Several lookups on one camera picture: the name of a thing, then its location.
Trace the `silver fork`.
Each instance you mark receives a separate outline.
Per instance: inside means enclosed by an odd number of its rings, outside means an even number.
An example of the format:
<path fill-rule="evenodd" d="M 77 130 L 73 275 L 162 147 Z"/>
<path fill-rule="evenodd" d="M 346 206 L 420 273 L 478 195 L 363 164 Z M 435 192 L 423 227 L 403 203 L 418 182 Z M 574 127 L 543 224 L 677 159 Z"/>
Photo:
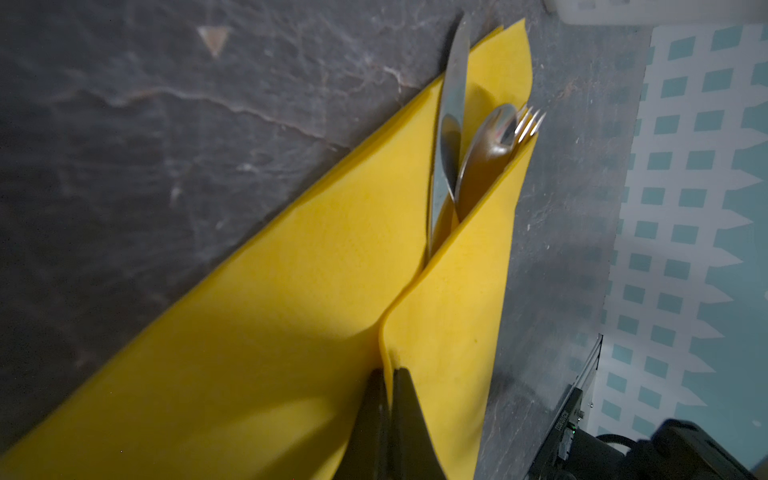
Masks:
<path fill-rule="evenodd" d="M 546 117 L 541 109 L 531 109 L 524 106 L 518 113 L 514 131 L 514 145 L 522 146 L 536 136 Z"/>

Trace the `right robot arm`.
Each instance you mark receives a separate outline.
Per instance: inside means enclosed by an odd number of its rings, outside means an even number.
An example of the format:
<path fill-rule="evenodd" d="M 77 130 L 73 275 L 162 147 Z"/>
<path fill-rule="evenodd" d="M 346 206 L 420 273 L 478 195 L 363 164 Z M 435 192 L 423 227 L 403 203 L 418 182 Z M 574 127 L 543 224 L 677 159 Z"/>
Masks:
<path fill-rule="evenodd" d="M 583 426 L 591 406 L 586 398 L 600 364 L 603 336 L 592 347 L 583 371 L 569 387 L 528 479 L 757 479 L 697 424 L 668 419 L 648 439 L 603 433 Z"/>

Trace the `silver table knife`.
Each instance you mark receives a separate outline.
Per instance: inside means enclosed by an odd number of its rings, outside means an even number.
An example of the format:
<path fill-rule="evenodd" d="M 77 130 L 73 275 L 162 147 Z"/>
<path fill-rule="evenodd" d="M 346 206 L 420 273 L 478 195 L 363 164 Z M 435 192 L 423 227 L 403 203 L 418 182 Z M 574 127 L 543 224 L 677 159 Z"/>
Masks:
<path fill-rule="evenodd" d="M 437 116 L 428 206 L 428 258 L 439 249 L 438 232 L 446 222 L 448 202 L 455 200 L 469 52 L 470 26 L 462 14 L 448 52 Z"/>

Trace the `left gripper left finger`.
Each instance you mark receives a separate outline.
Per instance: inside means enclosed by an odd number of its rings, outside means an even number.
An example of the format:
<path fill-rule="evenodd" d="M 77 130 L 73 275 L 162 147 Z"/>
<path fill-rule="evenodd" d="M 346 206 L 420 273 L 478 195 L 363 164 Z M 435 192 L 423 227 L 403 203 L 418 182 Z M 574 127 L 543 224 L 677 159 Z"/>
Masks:
<path fill-rule="evenodd" d="M 333 480 L 388 478 L 390 409 L 384 372 L 374 370 Z"/>

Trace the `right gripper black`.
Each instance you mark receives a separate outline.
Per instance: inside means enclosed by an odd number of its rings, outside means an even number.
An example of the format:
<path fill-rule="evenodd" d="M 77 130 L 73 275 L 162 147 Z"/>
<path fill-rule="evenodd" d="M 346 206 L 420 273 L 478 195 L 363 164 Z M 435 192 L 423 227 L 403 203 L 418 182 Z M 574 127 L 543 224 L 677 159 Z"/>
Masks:
<path fill-rule="evenodd" d="M 603 337 L 593 345 L 584 368 L 567 389 L 555 421 L 526 474 L 528 479 L 612 479 L 623 454 L 586 431 L 591 387 Z"/>

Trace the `white perforated plastic basket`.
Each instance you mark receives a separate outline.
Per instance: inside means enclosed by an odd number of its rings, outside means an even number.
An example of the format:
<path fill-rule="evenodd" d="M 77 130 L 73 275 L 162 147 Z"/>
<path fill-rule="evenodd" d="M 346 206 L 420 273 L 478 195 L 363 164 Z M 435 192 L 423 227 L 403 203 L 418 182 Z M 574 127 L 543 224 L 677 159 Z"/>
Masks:
<path fill-rule="evenodd" d="M 764 0 L 556 0 L 544 1 L 571 25 L 760 24 L 767 22 Z"/>

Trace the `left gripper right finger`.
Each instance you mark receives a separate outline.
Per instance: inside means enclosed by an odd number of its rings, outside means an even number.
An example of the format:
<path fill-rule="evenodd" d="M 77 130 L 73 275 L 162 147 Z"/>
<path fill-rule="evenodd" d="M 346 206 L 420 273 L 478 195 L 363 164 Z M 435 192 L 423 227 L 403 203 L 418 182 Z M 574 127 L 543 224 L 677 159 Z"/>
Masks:
<path fill-rule="evenodd" d="M 445 480 L 406 368 L 394 371 L 391 413 L 391 478 Z"/>

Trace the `silver spoon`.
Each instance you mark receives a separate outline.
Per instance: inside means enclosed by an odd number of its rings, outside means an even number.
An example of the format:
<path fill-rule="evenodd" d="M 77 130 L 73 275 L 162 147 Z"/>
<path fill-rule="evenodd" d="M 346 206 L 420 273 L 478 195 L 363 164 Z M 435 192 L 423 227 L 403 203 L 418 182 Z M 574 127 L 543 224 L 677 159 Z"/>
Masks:
<path fill-rule="evenodd" d="M 506 103 L 496 107 L 476 131 L 460 169 L 456 212 L 463 222 L 506 165 L 512 151 L 517 109 Z"/>

